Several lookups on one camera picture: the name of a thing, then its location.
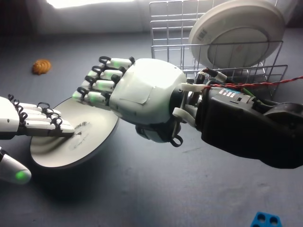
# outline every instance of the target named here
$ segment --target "orange swirl object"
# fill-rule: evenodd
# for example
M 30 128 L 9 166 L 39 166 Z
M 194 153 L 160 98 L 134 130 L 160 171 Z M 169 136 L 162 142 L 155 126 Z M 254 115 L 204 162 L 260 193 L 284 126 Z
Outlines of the orange swirl object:
M 49 60 L 46 59 L 39 59 L 33 65 L 33 73 L 37 75 L 46 74 L 52 65 Z

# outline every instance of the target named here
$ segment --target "robotic hand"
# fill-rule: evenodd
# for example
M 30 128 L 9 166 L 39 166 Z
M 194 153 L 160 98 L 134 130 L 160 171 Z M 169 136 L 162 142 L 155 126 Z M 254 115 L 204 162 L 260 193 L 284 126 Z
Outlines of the robotic hand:
M 182 145 L 180 123 L 201 131 L 210 145 L 240 157 L 259 159 L 277 168 L 303 165 L 303 105 L 260 100 L 234 82 L 205 69 L 187 80 L 176 66 L 156 59 L 100 57 L 73 98 L 111 109 L 155 142 Z
M 20 103 L 0 97 L 0 140 L 10 140 L 16 135 L 69 137 L 74 133 L 70 123 L 61 118 L 61 113 L 47 103 L 38 105 Z M 0 147 L 0 179 L 16 184 L 25 184 L 31 178 L 30 171 L 13 159 Z

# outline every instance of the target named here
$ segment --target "metal wire basket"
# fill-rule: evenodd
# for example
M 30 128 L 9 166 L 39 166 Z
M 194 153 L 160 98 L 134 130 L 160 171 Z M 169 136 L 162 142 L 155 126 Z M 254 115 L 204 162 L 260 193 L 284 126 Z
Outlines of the metal wire basket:
M 182 69 L 188 78 L 195 78 L 196 74 L 205 66 L 200 59 L 193 58 L 190 47 L 193 45 L 201 48 L 214 48 L 212 68 L 220 70 L 233 77 L 239 83 L 254 83 L 263 81 L 280 81 L 287 70 L 287 65 L 276 65 L 283 41 L 249 42 L 233 44 L 188 44 L 191 28 L 196 21 L 208 10 L 221 3 L 219 0 L 168 0 L 150 3 L 150 29 L 151 29 L 151 56 L 155 59 L 170 62 Z M 278 0 L 271 1 L 277 6 Z M 235 50 L 241 47 L 249 54 L 252 48 L 258 45 L 277 43 L 278 48 L 266 60 L 245 67 L 245 58 L 240 68 L 218 69 L 215 66 L 216 53 L 220 48 L 228 48 L 229 63 L 233 60 Z M 254 91 L 263 98 L 273 98 L 278 86 Z

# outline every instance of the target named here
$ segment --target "hole in blue block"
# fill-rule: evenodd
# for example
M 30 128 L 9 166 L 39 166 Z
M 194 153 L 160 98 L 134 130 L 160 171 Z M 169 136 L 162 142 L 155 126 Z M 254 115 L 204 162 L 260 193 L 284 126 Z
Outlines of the hole in blue block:
M 265 215 L 264 214 L 258 214 L 258 221 L 261 223 L 265 222 Z
M 278 219 L 276 217 L 271 217 L 270 220 L 269 220 L 269 222 L 273 226 L 277 226 L 278 225 Z

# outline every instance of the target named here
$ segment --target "blue block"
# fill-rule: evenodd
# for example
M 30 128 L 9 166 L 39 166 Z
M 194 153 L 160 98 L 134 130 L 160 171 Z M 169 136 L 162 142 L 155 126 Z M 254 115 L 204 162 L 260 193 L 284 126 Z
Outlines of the blue block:
M 282 224 L 278 216 L 258 212 L 250 227 L 282 227 Z

